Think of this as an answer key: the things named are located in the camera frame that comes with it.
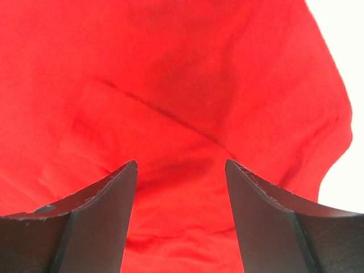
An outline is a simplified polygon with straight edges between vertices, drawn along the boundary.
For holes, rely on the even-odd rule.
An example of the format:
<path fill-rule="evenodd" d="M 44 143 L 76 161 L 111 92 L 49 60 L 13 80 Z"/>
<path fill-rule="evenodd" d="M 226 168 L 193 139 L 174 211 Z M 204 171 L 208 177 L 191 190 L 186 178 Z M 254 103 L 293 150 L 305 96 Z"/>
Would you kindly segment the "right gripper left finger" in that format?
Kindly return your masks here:
<path fill-rule="evenodd" d="M 31 213 L 1 217 L 2 272 L 120 272 L 138 166 Z"/>

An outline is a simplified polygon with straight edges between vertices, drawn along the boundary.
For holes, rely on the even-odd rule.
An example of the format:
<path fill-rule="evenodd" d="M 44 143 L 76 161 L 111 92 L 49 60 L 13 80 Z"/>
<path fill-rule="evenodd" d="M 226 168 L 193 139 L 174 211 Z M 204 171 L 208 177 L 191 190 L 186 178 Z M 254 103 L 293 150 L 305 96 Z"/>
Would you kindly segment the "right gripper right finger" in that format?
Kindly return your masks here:
<path fill-rule="evenodd" d="M 363 272 L 363 214 L 299 197 L 234 160 L 225 173 L 245 272 Z"/>

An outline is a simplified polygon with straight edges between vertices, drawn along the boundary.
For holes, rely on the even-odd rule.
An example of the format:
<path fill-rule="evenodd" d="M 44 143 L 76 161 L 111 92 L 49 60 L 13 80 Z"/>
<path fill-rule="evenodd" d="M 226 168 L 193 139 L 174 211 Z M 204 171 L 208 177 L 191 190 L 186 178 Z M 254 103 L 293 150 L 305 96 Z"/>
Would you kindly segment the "red t-shirt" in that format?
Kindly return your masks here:
<path fill-rule="evenodd" d="M 304 1 L 1 2 L 1 214 L 135 160 L 123 272 L 242 272 L 226 160 L 316 201 L 351 115 Z"/>

